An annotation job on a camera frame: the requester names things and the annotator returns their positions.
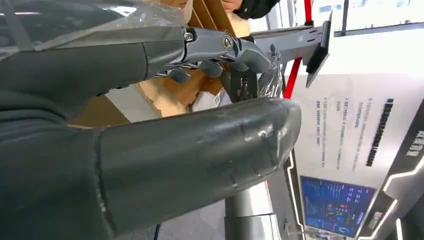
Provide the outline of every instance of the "gray robotic arm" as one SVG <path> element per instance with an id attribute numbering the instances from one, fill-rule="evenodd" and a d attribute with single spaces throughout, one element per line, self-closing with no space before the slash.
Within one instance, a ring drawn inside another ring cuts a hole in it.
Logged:
<path id="1" fill-rule="evenodd" d="M 269 68 L 253 43 L 185 27 L 94 32 L 2 59 L 1 239 L 112 239 L 278 171 L 300 131 L 300 108 L 290 100 L 101 129 L 67 125 L 92 96 L 204 62 Z"/>

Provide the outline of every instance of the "white wall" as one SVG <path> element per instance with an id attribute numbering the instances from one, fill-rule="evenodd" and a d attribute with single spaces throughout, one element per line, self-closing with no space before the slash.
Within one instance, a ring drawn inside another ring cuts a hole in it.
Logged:
<path id="1" fill-rule="evenodd" d="M 415 73 L 424 76 L 424 29 L 334 37 L 323 74 Z M 290 74 L 292 65 L 285 74 Z M 299 71 L 306 74 L 306 67 Z"/>

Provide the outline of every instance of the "blue screen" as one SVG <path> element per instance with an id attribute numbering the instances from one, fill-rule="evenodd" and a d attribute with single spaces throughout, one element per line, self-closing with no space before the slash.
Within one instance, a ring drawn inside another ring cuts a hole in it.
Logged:
<path id="1" fill-rule="evenodd" d="M 354 238 L 375 189 L 300 177 L 306 225 Z"/>

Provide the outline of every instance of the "window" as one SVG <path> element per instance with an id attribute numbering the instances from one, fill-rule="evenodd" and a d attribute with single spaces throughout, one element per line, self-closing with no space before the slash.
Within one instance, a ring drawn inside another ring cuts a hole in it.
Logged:
<path id="1" fill-rule="evenodd" d="M 342 32 L 336 37 L 424 28 L 422 0 L 345 0 Z"/>
<path id="2" fill-rule="evenodd" d="M 424 0 L 313 0 L 316 26 L 332 14 L 335 37 L 424 29 Z M 305 24 L 303 0 L 280 0 L 262 19 L 250 21 L 252 32 Z"/>

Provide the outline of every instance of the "led light strip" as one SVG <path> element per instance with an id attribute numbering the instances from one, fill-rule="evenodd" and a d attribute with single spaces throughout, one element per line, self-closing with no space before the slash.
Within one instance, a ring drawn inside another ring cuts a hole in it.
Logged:
<path id="1" fill-rule="evenodd" d="M 390 185 L 390 183 L 392 182 L 393 179 L 413 176 L 413 175 L 417 174 L 418 171 L 420 171 L 420 169 L 423 167 L 423 165 L 424 165 L 424 157 L 421 158 L 421 161 L 416 165 L 414 170 L 403 172 L 403 173 L 397 173 L 397 174 L 393 174 L 393 175 L 389 176 L 388 179 L 387 179 L 387 182 L 385 183 L 385 185 L 383 187 L 383 191 L 384 192 L 387 191 L 387 189 L 389 188 L 389 185 Z M 396 200 L 396 199 L 391 203 L 391 205 L 388 208 L 387 212 L 385 213 L 384 217 L 381 219 L 380 223 L 378 224 L 377 228 L 375 228 L 375 230 L 374 230 L 374 232 L 372 233 L 371 236 L 360 236 L 358 238 L 358 240 L 372 240 L 372 239 L 374 239 L 377 235 L 377 232 L 380 230 L 381 226 L 383 225 L 384 221 L 387 219 L 387 217 L 390 215 L 390 213 L 392 213 L 392 211 L 395 208 L 397 203 L 398 203 L 398 200 Z"/>
<path id="2" fill-rule="evenodd" d="M 390 183 L 392 182 L 393 179 L 413 176 L 413 175 L 418 173 L 418 171 L 423 167 L 423 165 L 424 165 L 424 161 L 423 161 L 423 159 L 421 159 L 421 161 L 416 165 L 414 170 L 403 172 L 403 173 L 397 173 L 397 174 L 393 174 L 393 175 L 389 176 L 387 183 L 384 185 L 383 191 L 384 192 L 387 191 L 387 189 L 389 188 L 389 185 L 390 185 Z"/>
<path id="3" fill-rule="evenodd" d="M 293 199 L 294 214 L 296 215 L 297 225 L 300 226 L 300 230 L 302 232 L 302 238 L 303 240 L 305 240 L 305 234 L 304 234 L 305 229 L 304 229 L 304 226 L 301 224 L 301 221 L 299 220 L 298 205 L 296 204 L 295 190 L 293 188 L 291 170 L 295 167 L 295 165 L 293 163 L 292 153 L 290 153 L 289 158 L 290 158 L 290 166 L 287 168 L 287 175 L 288 175 L 288 183 L 290 184 L 291 198 Z"/>
<path id="4" fill-rule="evenodd" d="M 399 218 L 396 220 L 396 234 L 397 240 L 404 240 L 404 234 L 402 233 L 402 223 Z"/>
<path id="5" fill-rule="evenodd" d="M 374 232 L 372 233 L 371 236 L 360 236 L 358 238 L 358 240 L 372 240 L 376 237 L 377 232 L 380 230 L 380 228 L 382 227 L 384 221 L 387 219 L 387 217 L 392 213 L 393 209 L 395 208 L 396 204 L 398 204 L 398 200 L 394 200 L 390 207 L 388 208 L 387 212 L 384 214 L 384 217 L 381 219 L 380 223 L 378 224 L 378 226 L 375 228 Z"/>

